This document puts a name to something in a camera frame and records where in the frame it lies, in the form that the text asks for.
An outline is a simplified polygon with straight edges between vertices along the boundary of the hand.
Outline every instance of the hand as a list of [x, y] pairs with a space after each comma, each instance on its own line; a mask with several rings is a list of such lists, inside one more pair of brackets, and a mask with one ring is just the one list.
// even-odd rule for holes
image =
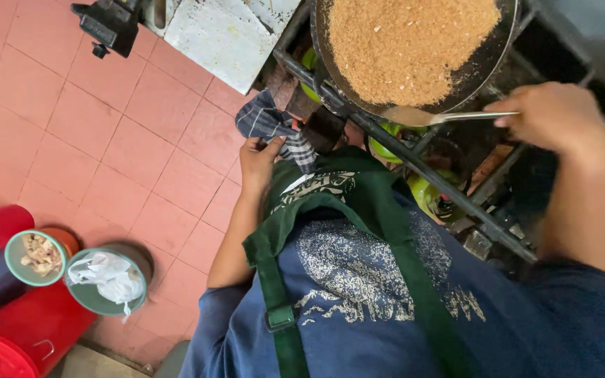
[[266, 144], [261, 138], [247, 138], [239, 149], [243, 194], [260, 198], [265, 192], [272, 179], [274, 159], [285, 140], [285, 136], [277, 136]]
[[567, 154], [605, 151], [605, 120], [592, 93], [573, 84], [545, 83], [514, 90], [485, 110], [519, 112], [495, 121], [523, 141]]

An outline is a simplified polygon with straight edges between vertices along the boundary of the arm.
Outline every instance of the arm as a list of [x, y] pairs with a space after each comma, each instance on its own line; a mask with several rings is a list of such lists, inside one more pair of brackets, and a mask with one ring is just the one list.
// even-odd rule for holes
[[539, 258], [559, 256], [605, 271], [605, 121], [592, 95], [574, 85], [522, 87], [491, 111], [517, 137], [559, 155]]
[[265, 147], [260, 138], [248, 138], [240, 149], [242, 192], [209, 270], [207, 288], [239, 285], [251, 278], [253, 270], [247, 263], [242, 242], [260, 223], [262, 199], [272, 178], [274, 158], [284, 140], [284, 137], [275, 138]]

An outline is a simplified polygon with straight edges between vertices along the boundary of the red bucket lid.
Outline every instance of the red bucket lid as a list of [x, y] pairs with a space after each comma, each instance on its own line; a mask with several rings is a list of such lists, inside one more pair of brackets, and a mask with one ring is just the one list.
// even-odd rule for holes
[[38, 378], [39, 371], [20, 347], [0, 337], [0, 378]]

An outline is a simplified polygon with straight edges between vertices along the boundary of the person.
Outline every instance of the person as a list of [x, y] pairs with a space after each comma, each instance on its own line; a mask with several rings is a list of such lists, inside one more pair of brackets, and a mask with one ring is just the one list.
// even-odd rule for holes
[[281, 139], [248, 139], [181, 376], [605, 376], [605, 121], [560, 83], [486, 110], [519, 112], [495, 125], [559, 157], [524, 280], [464, 250], [365, 151], [304, 180], [273, 165]]

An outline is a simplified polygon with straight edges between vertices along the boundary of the navy blue t-shirt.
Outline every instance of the navy blue t-shirt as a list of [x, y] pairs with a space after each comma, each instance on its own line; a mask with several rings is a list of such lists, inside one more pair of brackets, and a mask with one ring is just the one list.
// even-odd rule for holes
[[[604, 272], [541, 262], [513, 282], [404, 205], [476, 375], [605, 377]], [[388, 245], [316, 210], [298, 219], [278, 263], [312, 377], [441, 376]], [[250, 287], [207, 290], [181, 377], [278, 377], [264, 314], [257, 275]]]

